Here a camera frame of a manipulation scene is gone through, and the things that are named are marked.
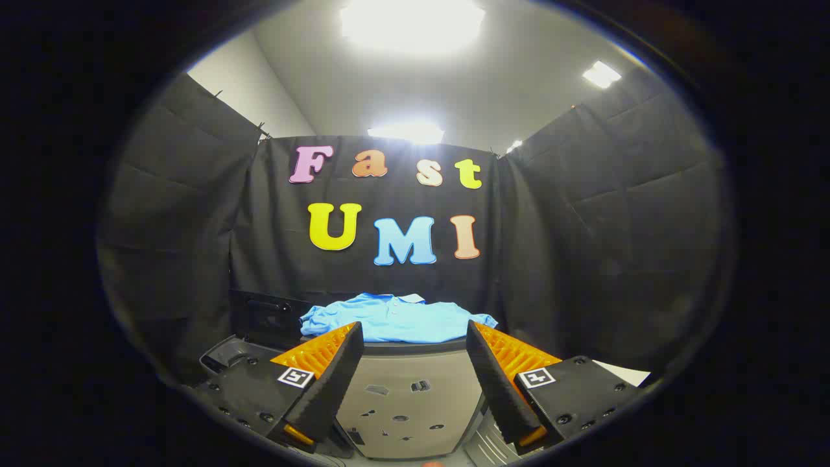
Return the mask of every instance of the white wall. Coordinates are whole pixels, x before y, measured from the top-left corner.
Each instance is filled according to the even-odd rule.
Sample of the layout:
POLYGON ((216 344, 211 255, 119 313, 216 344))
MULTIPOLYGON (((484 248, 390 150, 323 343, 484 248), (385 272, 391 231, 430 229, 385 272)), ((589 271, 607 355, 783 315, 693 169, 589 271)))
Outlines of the white wall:
POLYGON ((233 38, 204 57, 188 74, 233 110, 271 136, 315 135, 277 79, 252 31, 233 38))

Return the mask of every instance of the white ceiling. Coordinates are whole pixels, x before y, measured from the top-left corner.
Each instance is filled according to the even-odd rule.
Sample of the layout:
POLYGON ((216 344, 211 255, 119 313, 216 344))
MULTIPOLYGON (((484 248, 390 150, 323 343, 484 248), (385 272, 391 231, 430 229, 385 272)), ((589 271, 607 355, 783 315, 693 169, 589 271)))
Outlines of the white ceiling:
POLYGON ((366 135, 427 119, 443 143, 503 154, 591 95, 582 78, 597 60, 622 75, 636 65, 581 22, 520 0, 475 0, 479 37, 449 57, 406 57, 342 37, 349 0, 305 0, 259 23, 254 34, 317 135, 366 135))

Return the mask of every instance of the orange soft finger pad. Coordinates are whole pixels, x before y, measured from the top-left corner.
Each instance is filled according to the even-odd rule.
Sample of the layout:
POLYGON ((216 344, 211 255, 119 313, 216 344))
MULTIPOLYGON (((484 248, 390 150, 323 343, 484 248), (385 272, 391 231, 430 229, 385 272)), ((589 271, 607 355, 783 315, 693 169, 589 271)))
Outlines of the orange soft finger pad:
POLYGON ((555 356, 545 353, 536 347, 525 344, 524 342, 510 337, 507 334, 497 331, 492 327, 487 327, 478 322, 474 322, 478 328, 478 332, 484 337, 496 361, 499 362, 501 370, 507 376, 507 380, 513 385, 513 389, 519 394, 525 402, 527 400, 519 391, 519 387, 515 383, 516 374, 522 371, 535 370, 542 366, 553 365, 562 361, 555 356))
POLYGON ((288 436, 308 446, 328 435, 363 351, 363 326, 353 322, 271 359, 311 371, 316 378, 283 417, 288 436))
POLYGON ((334 354, 346 338, 346 334, 354 327, 354 323, 338 327, 322 336, 317 336, 308 342, 275 356, 271 359, 274 363, 285 366, 293 366, 301 370, 312 371, 319 380, 323 371, 329 367, 334 359, 334 354))
POLYGON ((559 363, 561 359, 480 323, 469 321, 467 353, 505 442, 530 445, 547 430, 515 384, 522 371, 559 363))

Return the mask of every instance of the letter u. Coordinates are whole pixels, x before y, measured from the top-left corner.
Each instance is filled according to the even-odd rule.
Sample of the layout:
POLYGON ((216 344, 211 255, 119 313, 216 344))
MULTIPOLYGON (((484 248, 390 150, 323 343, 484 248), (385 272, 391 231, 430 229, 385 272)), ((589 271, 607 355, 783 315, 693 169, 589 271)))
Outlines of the letter u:
POLYGON ((342 250, 354 243, 354 237, 358 228, 358 213, 363 209, 360 204, 346 203, 340 205, 343 211, 343 234, 337 238, 329 236, 329 213, 334 211, 334 206, 328 203, 309 204, 311 213, 311 224, 309 225, 309 236, 311 242, 323 250, 342 250))

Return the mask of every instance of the orange part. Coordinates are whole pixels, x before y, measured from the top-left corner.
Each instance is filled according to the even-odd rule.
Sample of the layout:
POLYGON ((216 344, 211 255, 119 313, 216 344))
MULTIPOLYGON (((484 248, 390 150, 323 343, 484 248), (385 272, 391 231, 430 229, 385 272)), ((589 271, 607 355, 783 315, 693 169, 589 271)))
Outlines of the orange part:
POLYGON ((275 356, 271 359, 271 362, 311 371, 317 379, 320 379, 323 371, 329 367, 334 359, 337 349, 345 340, 346 334, 351 331, 355 323, 357 322, 338 327, 322 336, 304 342, 279 356, 275 356))
POLYGON ((284 426, 282 430, 285 431, 286 433, 288 433, 295 440, 298 440, 300 443, 303 443, 303 444, 309 445, 309 446, 314 444, 314 441, 311 440, 311 438, 309 438, 306 435, 303 435, 302 433, 300 433, 296 428, 294 428, 291 425, 286 424, 286 426, 284 426))
POLYGON ((562 361, 555 356, 545 353, 536 347, 525 344, 515 337, 497 331, 492 327, 485 326, 479 322, 473 322, 478 328, 478 332, 484 337, 485 342, 490 347, 496 360, 499 362, 501 370, 507 376, 507 379, 513 385, 513 389, 519 394, 523 401, 527 402, 525 397, 519 391, 519 387, 513 381, 517 373, 522 371, 535 370, 542 366, 553 365, 562 361))
POLYGON ((539 428, 533 430, 533 433, 530 433, 529 435, 519 440, 519 446, 525 447, 528 445, 532 445, 537 440, 541 440, 542 438, 544 438, 544 436, 547 434, 548 430, 543 426, 540 426, 539 428))

